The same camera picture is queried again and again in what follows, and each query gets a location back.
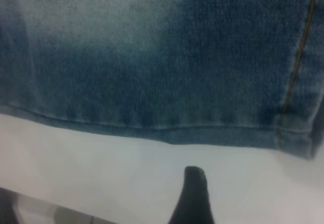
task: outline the jeans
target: jeans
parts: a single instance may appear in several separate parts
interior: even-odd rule
[[[0,113],[311,158],[324,0],[0,0]]]

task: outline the white floor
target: white floor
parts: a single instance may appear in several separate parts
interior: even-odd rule
[[[169,145],[0,115],[0,187],[114,223],[168,223],[189,165],[206,173],[217,223],[324,223],[324,147],[305,161],[276,151]]]
[[[19,224],[113,224],[46,201],[12,193]]]

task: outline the faded denim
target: faded denim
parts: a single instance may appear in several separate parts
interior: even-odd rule
[[[324,0],[0,0],[0,112],[310,158]]]

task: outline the seam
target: seam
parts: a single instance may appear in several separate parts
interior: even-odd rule
[[[7,107],[7,108],[12,108],[13,110],[19,110],[31,115],[35,115],[36,117],[41,117],[44,119],[48,119],[48,120],[55,120],[55,121],[61,121],[61,122],[65,122],[65,123],[73,123],[73,124],[84,124],[84,125],[89,125],[89,126],[101,126],[101,127],[113,127],[113,128],[119,128],[119,129],[134,129],[134,130],[147,130],[147,131],[167,131],[167,130],[181,130],[181,129],[192,129],[192,128],[236,128],[236,129],[253,129],[253,130],[281,130],[287,133],[295,133],[295,134],[309,134],[311,131],[309,130],[292,130],[292,129],[285,129],[285,128],[278,128],[276,126],[273,127],[255,127],[255,126],[244,126],[244,125],[182,125],[182,126],[174,126],[174,127],[160,127],[160,128],[144,128],[144,127],[132,127],[132,126],[123,126],[123,125],[112,125],[112,124],[103,124],[103,123],[91,123],[91,122],[81,122],[81,121],[71,121],[71,120],[67,120],[67,119],[59,119],[59,118],[55,118],[53,116],[47,116],[47,115],[43,115],[40,113],[36,113],[34,111],[30,111],[27,109],[23,109],[17,106],[12,106],[12,105],[0,105],[0,112],[1,112],[1,108],[2,107]]]
[[[283,110],[281,111],[280,116],[279,116],[278,132],[277,132],[277,134],[278,134],[278,148],[279,149],[282,149],[282,147],[283,147],[282,131],[280,129],[280,126],[282,126],[284,124],[284,116],[285,116],[285,113],[287,112],[287,110],[289,108],[289,103],[290,103],[290,99],[291,99],[291,96],[292,96],[292,93],[293,93],[295,80],[296,80],[296,77],[297,77],[297,74],[298,74],[298,71],[299,71],[299,68],[300,68],[301,58],[302,58],[302,55],[303,55],[303,51],[304,51],[304,47],[305,47],[306,40],[307,40],[307,37],[308,37],[308,33],[309,33],[309,30],[310,30],[311,20],[312,20],[312,16],[313,16],[313,13],[314,13],[315,2],[316,2],[316,0],[311,0],[309,12],[308,12],[308,17],[307,17],[307,22],[306,22],[304,33],[303,33],[303,36],[302,36],[302,40],[301,40],[301,43],[300,43],[300,46],[299,46],[299,51],[298,51],[298,56],[297,56],[297,60],[296,60],[295,67],[294,67],[293,76],[292,76],[292,78],[290,80],[289,87],[287,89],[286,99],[285,99],[285,103],[284,103],[284,106],[283,106]]]

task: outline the orange stitching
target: orange stitching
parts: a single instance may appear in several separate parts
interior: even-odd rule
[[[304,33],[303,33],[302,41],[301,41],[301,44],[299,46],[299,51],[298,51],[297,61],[296,61],[295,68],[294,68],[293,77],[292,77],[292,79],[291,79],[291,81],[289,83],[289,88],[287,90],[286,99],[285,99],[285,105],[283,107],[282,112],[280,113],[279,123],[278,123],[279,126],[283,124],[284,114],[288,110],[288,105],[289,105],[289,102],[290,102],[290,98],[291,98],[292,93],[293,93],[295,80],[296,80],[297,73],[298,73],[298,70],[299,70],[299,67],[300,67],[300,62],[301,62],[303,50],[304,50],[306,39],[307,39],[308,32],[309,32],[309,29],[310,29],[312,15],[313,15],[313,12],[314,12],[315,1],[316,0],[312,0],[311,4],[310,4],[308,18],[307,18],[305,30],[304,30]],[[278,130],[278,147],[279,148],[282,147],[282,133],[281,133],[280,129]]]

